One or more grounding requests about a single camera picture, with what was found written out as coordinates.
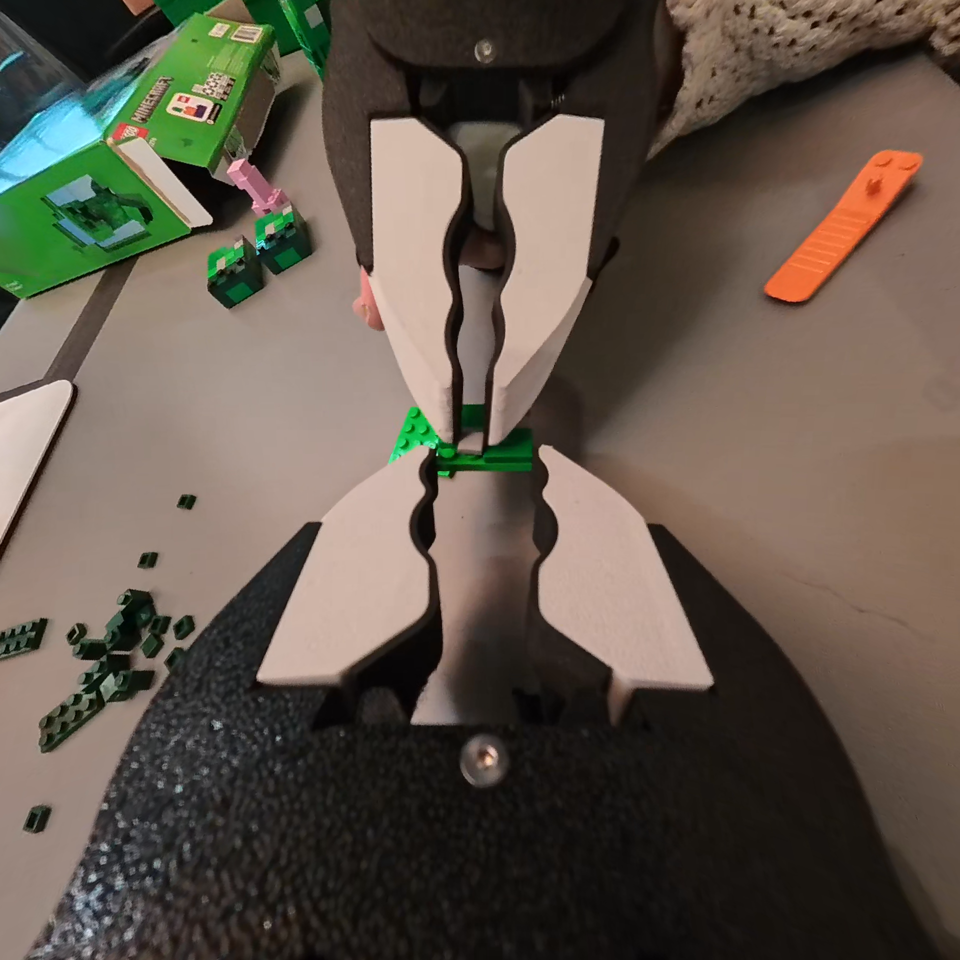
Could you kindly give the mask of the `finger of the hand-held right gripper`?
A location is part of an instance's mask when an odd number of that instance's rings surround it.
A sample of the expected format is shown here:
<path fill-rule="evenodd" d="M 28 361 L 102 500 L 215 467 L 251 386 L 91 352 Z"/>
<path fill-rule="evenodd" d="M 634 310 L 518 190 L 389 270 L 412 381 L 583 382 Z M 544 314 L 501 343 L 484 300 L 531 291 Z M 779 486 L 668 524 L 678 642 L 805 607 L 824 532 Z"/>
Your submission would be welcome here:
<path fill-rule="evenodd" d="M 369 285 L 415 404 L 453 443 L 458 373 L 448 334 L 460 312 L 451 231 L 467 212 L 462 153 L 419 118 L 369 124 Z"/>
<path fill-rule="evenodd" d="M 593 285 L 604 133 L 600 118 L 558 114 L 503 155 L 500 198 L 513 245 L 497 303 L 503 335 L 489 384 L 491 445 L 506 439 L 543 390 Z"/>

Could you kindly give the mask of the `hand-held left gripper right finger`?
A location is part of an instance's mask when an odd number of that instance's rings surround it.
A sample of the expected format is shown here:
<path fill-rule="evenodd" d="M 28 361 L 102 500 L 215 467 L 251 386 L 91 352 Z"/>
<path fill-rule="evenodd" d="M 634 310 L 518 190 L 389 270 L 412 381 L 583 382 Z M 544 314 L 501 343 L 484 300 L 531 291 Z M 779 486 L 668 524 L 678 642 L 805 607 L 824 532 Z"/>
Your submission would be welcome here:
<path fill-rule="evenodd" d="M 643 515 L 546 443 L 534 480 L 537 718 L 619 724 L 638 691 L 710 691 L 714 675 Z"/>

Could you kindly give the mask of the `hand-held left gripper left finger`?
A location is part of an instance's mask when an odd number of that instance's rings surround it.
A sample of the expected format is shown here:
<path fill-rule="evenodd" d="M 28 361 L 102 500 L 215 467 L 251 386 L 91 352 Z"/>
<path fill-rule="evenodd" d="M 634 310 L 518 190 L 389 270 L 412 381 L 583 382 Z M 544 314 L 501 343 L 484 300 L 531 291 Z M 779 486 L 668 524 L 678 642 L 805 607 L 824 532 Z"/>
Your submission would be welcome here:
<path fill-rule="evenodd" d="M 318 532 L 258 668 L 266 687 L 342 687 L 425 620 L 436 593 L 418 511 L 434 452 L 419 446 L 355 486 Z"/>

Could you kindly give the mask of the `green and grey tiled lego plate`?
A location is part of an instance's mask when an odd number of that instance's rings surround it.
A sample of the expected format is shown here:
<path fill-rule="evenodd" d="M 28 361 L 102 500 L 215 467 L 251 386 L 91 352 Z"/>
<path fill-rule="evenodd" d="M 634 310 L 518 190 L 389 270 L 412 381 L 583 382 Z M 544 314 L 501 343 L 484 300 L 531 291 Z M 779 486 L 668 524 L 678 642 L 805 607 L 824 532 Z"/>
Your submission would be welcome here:
<path fill-rule="evenodd" d="M 496 445 L 483 452 L 460 452 L 456 445 L 441 440 L 418 408 L 408 411 L 406 429 L 436 453 L 438 476 L 452 477 L 463 472 L 526 473 L 532 468 L 534 444 L 530 428 L 516 427 Z"/>

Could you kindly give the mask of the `large green lego creeper build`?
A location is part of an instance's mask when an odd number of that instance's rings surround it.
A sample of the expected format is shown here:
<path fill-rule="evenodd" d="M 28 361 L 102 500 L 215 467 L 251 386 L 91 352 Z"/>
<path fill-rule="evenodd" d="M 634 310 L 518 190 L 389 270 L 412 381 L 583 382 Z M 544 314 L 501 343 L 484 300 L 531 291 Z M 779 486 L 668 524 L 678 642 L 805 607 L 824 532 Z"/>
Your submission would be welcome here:
<path fill-rule="evenodd" d="M 269 25 L 281 56 L 301 50 L 318 77 L 330 55 L 329 1 L 155 1 L 174 26 L 193 14 Z"/>

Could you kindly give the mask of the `small green lego cube build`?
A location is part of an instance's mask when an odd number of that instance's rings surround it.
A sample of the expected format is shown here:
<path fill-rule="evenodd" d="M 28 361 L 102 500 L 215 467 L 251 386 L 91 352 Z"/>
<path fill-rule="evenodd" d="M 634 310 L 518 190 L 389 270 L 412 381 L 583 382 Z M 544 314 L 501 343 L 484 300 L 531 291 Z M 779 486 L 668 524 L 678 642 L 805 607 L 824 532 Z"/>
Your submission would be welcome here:
<path fill-rule="evenodd" d="M 291 203 L 266 213 L 254 222 L 258 262 L 279 276 L 314 253 L 308 224 Z"/>
<path fill-rule="evenodd" d="M 261 292 L 265 285 L 256 246 L 244 235 L 210 252 L 206 261 L 207 292 L 221 306 L 233 309 Z"/>

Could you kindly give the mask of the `bright green square lego plate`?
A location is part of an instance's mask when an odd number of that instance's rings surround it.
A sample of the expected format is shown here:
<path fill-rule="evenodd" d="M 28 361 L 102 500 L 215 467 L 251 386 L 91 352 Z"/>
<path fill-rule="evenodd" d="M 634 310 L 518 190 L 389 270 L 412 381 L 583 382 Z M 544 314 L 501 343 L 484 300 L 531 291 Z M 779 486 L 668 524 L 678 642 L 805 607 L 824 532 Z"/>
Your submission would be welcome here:
<path fill-rule="evenodd" d="M 417 406 L 412 406 L 405 414 L 401 429 L 390 452 L 388 463 L 397 461 L 417 448 L 437 450 L 439 438 L 426 415 Z"/>

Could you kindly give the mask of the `pink lego pig figure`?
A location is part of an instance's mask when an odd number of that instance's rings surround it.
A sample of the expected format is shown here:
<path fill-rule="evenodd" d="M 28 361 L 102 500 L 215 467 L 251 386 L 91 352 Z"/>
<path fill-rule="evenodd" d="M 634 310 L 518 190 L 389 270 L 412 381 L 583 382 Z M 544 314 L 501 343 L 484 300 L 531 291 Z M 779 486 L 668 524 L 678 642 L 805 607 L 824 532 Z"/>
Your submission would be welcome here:
<path fill-rule="evenodd" d="M 229 164 L 226 169 L 228 178 L 234 186 L 244 191 L 251 202 L 251 208 L 258 217 L 274 214 L 291 205 L 286 193 L 271 186 L 258 168 L 245 158 Z"/>

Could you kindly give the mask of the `pile of loose lego pieces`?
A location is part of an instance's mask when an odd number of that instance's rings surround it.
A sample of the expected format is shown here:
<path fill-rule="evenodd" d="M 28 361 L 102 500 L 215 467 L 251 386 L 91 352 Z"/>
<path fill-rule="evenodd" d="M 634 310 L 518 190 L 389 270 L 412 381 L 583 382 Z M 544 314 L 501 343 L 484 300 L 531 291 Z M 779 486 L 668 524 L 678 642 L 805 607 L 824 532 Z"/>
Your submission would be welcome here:
<path fill-rule="evenodd" d="M 173 668 L 192 638 L 196 621 L 191 614 L 173 619 L 159 612 L 148 590 L 128 588 L 117 597 L 116 609 L 107 620 L 103 636 L 91 638 L 77 624 L 68 634 L 73 658 L 83 664 L 76 689 L 38 722 L 38 750 L 47 755 L 61 747 L 110 704 L 127 702 L 150 690 L 155 669 L 140 665 L 152 662 L 164 651 L 168 639 L 175 641 L 164 665 Z"/>

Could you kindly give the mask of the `dark green lego plate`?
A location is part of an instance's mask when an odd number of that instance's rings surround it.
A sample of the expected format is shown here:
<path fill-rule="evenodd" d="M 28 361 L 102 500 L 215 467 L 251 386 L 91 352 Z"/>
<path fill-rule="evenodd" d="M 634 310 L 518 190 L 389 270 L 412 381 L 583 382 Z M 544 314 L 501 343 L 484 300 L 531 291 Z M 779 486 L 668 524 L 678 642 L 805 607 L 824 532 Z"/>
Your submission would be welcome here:
<path fill-rule="evenodd" d="M 1 661 L 39 649 L 48 620 L 39 618 L 1 630 Z"/>

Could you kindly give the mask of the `green lego set box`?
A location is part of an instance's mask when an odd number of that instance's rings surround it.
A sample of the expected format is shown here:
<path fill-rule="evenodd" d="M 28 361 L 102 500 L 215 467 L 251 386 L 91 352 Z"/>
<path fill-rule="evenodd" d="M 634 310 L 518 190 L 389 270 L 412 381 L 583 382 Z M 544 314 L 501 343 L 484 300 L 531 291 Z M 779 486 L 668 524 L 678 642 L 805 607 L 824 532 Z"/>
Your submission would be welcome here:
<path fill-rule="evenodd" d="M 27 299 L 212 223 L 281 80 L 276 32 L 225 2 L 85 86 L 2 145 L 2 289 Z"/>

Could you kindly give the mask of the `person's right hand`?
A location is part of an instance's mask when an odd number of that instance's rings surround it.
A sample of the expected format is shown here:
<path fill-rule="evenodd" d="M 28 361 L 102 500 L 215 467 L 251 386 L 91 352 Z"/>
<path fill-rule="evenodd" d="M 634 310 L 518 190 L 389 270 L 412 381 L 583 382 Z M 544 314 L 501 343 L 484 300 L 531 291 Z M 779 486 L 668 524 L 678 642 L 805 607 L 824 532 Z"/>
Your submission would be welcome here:
<path fill-rule="evenodd" d="M 352 306 L 354 314 L 371 330 L 384 332 L 385 324 L 378 307 L 374 288 L 367 270 L 359 266 L 359 294 Z"/>

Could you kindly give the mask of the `orange brick separator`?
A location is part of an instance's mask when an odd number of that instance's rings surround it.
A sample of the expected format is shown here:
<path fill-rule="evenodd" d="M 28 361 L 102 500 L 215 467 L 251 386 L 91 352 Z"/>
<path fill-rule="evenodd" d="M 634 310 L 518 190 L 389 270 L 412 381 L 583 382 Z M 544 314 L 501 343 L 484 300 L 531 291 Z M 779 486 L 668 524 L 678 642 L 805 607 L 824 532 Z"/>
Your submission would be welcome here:
<path fill-rule="evenodd" d="M 811 300 L 911 186 L 923 163 L 918 152 L 876 153 L 833 210 L 767 280 L 764 295 L 794 306 Z"/>

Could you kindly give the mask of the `white book stand base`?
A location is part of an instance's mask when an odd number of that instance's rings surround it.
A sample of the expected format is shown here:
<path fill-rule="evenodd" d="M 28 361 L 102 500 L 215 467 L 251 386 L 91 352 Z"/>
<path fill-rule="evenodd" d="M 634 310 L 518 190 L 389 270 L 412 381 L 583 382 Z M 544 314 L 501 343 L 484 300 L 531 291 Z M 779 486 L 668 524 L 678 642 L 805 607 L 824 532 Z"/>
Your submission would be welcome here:
<path fill-rule="evenodd" d="M 76 400 L 70 379 L 43 382 L 1 401 L 1 551 L 14 534 Z"/>

